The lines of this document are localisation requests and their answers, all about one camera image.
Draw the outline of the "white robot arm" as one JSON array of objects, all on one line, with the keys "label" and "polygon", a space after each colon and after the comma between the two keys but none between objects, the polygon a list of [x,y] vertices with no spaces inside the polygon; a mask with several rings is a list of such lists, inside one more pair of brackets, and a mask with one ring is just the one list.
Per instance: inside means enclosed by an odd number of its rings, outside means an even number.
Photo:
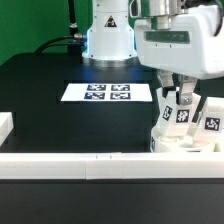
[{"label": "white robot arm", "polygon": [[178,102],[192,103],[199,80],[224,76],[224,5],[220,0],[132,0],[136,49],[164,88],[180,76]]}]

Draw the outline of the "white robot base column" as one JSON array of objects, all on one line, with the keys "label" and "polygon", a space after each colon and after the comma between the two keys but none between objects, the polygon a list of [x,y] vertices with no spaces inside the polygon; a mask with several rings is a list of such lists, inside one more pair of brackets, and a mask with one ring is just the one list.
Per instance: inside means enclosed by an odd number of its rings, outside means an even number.
[{"label": "white robot base column", "polygon": [[138,61],[128,3],[129,0],[92,0],[93,22],[87,30],[84,63],[123,67]]}]

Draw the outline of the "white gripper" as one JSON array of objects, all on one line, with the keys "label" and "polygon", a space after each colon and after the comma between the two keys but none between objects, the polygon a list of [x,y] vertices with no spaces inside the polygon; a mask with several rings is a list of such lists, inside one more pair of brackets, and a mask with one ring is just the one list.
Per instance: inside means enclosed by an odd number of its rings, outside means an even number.
[{"label": "white gripper", "polygon": [[190,8],[186,14],[174,16],[169,30],[153,29],[147,18],[135,21],[139,61],[144,66],[158,69],[164,98],[169,91],[175,90],[173,73],[180,74],[179,105],[192,103],[197,79],[224,76],[224,24],[215,36],[217,25],[216,5]]}]

